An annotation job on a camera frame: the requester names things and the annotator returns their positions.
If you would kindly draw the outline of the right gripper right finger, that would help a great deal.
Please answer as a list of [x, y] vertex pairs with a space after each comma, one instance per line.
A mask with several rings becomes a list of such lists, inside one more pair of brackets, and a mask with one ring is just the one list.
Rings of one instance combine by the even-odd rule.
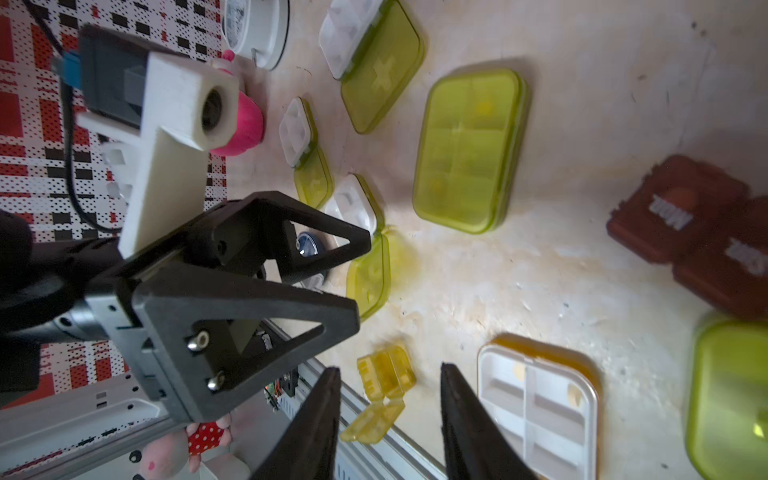
[[458, 367], [441, 365], [442, 434], [449, 479], [532, 479]]

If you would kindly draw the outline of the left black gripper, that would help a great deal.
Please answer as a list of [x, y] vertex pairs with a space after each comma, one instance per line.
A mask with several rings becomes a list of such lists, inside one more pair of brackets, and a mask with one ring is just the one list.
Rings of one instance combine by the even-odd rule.
[[184, 239], [102, 271], [84, 300], [147, 397], [217, 420], [360, 329], [355, 301], [198, 267]]

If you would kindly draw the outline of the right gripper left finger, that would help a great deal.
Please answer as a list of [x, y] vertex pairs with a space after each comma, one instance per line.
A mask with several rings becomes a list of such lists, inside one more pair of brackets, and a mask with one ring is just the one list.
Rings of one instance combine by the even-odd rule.
[[341, 372], [329, 367], [251, 479], [333, 479], [340, 407]]

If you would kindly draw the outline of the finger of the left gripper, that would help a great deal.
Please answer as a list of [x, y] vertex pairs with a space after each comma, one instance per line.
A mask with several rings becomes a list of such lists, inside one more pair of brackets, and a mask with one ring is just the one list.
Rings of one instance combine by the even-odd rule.
[[[303, 257], [297, 250], [300, 225], [345, 238], [332, 250]], [[192, 265], [252, 277], [268, 260], [281, 281], [295, 284], [370, 252], [371, 234], [278, 191], [257, 192], [223, 202], [192, 222], [185, 234], [184, 260]]]

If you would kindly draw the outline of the yellow pillbox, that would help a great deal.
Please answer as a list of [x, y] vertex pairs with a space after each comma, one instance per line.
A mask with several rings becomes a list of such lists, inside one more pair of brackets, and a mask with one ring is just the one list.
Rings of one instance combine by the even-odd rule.
[[586, 355], [501, 334], [478, 352], [477, 395], [538, 477], [599, 477], [602, 385]]

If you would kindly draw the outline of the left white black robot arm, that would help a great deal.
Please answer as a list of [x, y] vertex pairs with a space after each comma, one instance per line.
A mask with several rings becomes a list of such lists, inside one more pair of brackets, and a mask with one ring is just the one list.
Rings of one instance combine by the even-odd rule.
[[355, 335], [355, 301], [301, 287], [367, 254], [368, 231], [283, 193], [221, 203], [139, 252], [35, 243], [1, 216], [1, 401], [39, 386], [40, 348], [109, 340], [181, 424], [216, 420]]

